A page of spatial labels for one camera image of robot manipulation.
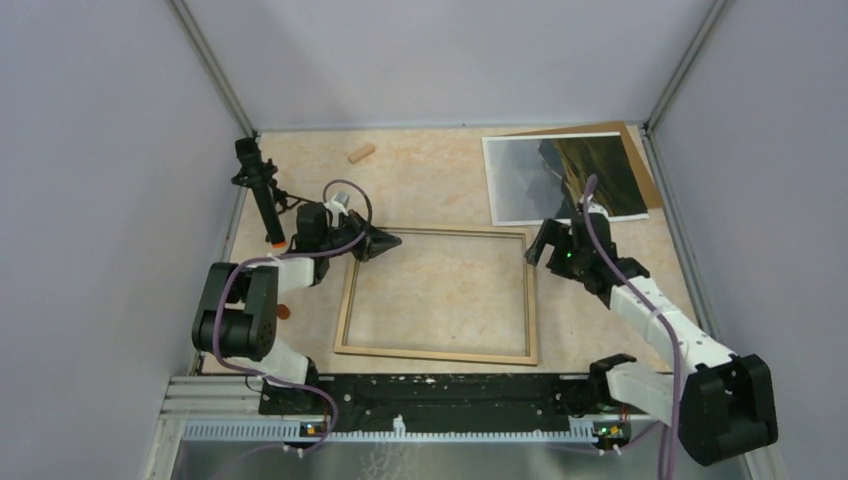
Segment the landscape photo print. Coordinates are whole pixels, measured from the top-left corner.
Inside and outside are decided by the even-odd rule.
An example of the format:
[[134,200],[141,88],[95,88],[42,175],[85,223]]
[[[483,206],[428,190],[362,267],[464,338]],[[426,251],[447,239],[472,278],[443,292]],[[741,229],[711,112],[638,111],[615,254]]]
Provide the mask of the landscape photo print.
[[619,133],[503,135],[482,139],[492,224],[570,221],[588,177],[613,221],[649,217]]

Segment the wooden picture frame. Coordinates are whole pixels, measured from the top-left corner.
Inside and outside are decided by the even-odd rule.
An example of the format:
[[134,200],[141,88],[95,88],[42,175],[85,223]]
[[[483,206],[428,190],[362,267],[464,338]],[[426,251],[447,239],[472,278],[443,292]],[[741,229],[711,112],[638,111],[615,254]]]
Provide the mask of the wooden picture frame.
[[401,245],[350,260],[337,354],[535,366],[536,279],[528,230],[394,225]]

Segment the brown cardboard backing board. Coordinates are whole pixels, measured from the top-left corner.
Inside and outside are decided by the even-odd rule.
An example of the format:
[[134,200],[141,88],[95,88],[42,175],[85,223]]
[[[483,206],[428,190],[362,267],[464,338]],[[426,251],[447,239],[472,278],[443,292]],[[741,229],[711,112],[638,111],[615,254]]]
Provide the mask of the brown cardboard backing board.
[[578,134],[587,136],[590,133],[619,133],[622,136],[625,152],[628,155],[636,183],[640,189],[643,199],[645,200],[647,208],[662,208],[664,206],[664,202],[654,183],[645,148],[642,145],[639,130],[635,125],[629,125],[624,121],[609,121],[595,124],[512,133],[512,136],[553,136],[557,134]]

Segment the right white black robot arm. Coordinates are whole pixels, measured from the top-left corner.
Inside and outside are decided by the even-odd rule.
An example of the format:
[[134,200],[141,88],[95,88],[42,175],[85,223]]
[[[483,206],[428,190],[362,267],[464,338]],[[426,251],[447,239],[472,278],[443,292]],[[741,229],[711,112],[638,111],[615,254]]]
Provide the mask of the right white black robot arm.
[[579,282],[629,323],[671,367],[660,374],[629,354],[592,363],[586,397],[600,412],[636,407],[669,429],[692,460],[710,466],[773,445],[779,438],[771,371],[698,327],[648,269],[620,257],[608,218],[592,211],[564,224],[543,221],[525,253],[537,266],[546,247],[554,275]]

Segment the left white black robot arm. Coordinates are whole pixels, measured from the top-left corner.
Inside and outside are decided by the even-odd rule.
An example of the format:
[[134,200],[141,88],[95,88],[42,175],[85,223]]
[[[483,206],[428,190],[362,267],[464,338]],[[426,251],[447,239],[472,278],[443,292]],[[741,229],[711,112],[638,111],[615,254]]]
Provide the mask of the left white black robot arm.
[[337,201],[300,206],[296,228],[290,253],[245,267],[210,267],[191,340],[200,351],[219,353],[237,369],[284,386],[283,401],[303,414],[317,407],[321,388],[307,377],[310,359],[277,338],[282,295],[318,285],[333,257],[349,253],[367,262],[401,246],[402,239]]

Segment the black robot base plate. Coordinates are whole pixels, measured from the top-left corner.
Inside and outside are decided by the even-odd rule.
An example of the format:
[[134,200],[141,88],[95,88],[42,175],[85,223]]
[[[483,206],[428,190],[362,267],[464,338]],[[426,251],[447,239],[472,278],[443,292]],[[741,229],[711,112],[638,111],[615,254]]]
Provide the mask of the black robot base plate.
[[584,375],[325,374],[307,390],[262,388],[265,416],[338,416],[337,433],[384,432],[401,419],[411,433],[565,432],[580,418],[611,414],[621,403],[604,398]]

